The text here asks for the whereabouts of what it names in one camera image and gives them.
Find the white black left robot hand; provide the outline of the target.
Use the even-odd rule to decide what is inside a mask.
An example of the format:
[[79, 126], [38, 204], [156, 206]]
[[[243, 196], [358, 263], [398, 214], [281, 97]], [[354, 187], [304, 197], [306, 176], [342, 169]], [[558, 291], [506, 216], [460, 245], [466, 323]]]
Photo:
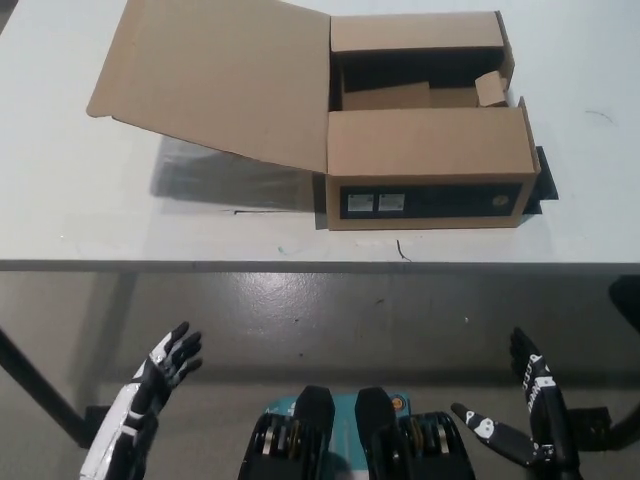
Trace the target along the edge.
[[202, 366], [201, 340], [202, 334], [183, 322], [150, 351], [104, 416], [81, 466], [81, 479], [144, 477], [161, 411], [179, 384]]

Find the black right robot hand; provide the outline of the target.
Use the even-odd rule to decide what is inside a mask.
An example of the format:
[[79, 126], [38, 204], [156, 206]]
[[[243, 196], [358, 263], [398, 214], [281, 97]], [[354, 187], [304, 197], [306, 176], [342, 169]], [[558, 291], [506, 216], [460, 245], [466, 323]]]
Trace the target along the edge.
[[511, 368], [521, 381], [531, 432], [526, 434], [461, 403], [452, 412], [478, 441], [524, 468], [532, 479], [580, 479], [569, 410], [544, 356], [520, 328], [510, 335]]

